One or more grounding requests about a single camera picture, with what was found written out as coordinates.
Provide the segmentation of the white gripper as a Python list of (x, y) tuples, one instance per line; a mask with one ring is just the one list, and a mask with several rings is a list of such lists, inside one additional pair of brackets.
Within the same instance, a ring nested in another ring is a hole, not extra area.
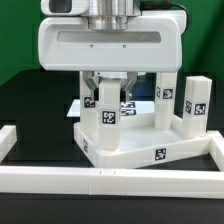
[(38, 56), (46, 70), (84, 71), (92, 100), (99, 98), (91, 71), (128, 72), (120, 101), (129, 102), (137, 72), (175, 72), (182, 65), (183, 12), (145, 11), (119, 31), (91, 30), (85, 17), (49, 17), (38, 33)]

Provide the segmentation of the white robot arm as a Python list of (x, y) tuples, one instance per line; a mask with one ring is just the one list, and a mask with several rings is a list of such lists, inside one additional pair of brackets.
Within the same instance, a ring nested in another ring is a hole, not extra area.
[(187, 9), (172, 0), (41, 0), (38, 57), (50, 71), (83, 74), (103, 105), (127, 101), (141, 73), (182, 66)]

